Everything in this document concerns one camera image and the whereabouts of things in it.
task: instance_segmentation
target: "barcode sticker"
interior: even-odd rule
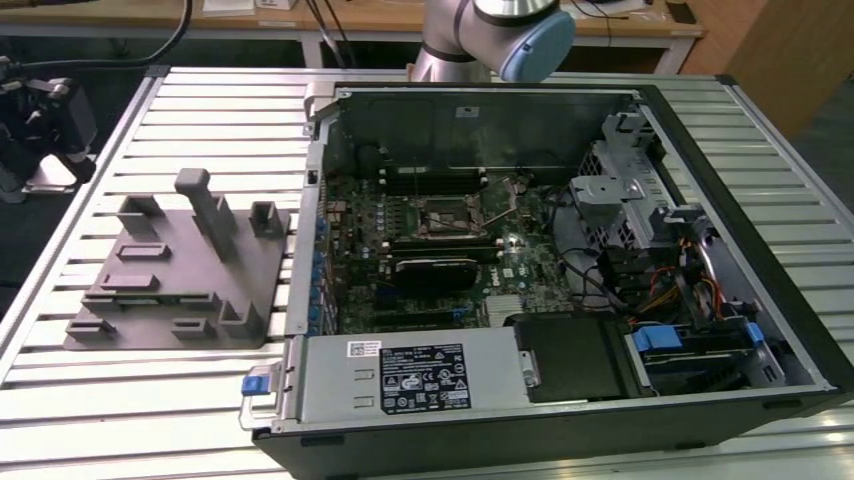
[[[378,357],[379,349],[383,348],[383,342],[370,340],[366,342],[347,342],[349,357]]]

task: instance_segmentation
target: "wooden cabinet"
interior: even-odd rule
[[[733,75],[793,137],[854,69],[854,1],[686,1],[708,34],[682,73]]]

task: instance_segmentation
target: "power supply label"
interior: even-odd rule
[[[462,343],[383,348],[379,372],[389,415],[471,408]]]

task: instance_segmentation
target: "metal worktable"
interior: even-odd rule
[[[403,80],[402,72],[175,68],[147,78],[22,294],[0,324],[0,474],[10,479],[290,478],[241,430],[241,380],[282,355],[290,261],[254,351],[66,352],[66,326],[122,224],[126,194],[173,190],[183,167],[213,173],[233,208],[275,200],[298,215],[309,82]],[[738,87],[713,77],[561,75],[553,82],[662,89],[792,278],[854,358],[854,217]],[[684,195],[688,182],[674,170]],[[261,397],[257,409],[271,409]],[[770,424],[722,445],[418,478],[854,478],[854,411]]]

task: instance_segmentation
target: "white label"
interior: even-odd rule
[[[349,357],[379,357],[379,349],[383,348],[383,342],[371,340],[367,342],[347,342]]]
[[[258,26],[259,27],[282,27],[282,28],[297,28],[297,22],[269,22],[269,21],[259,21],[258,22]]]
[[[457,107],[457,118],[478,118],[481,107]]]

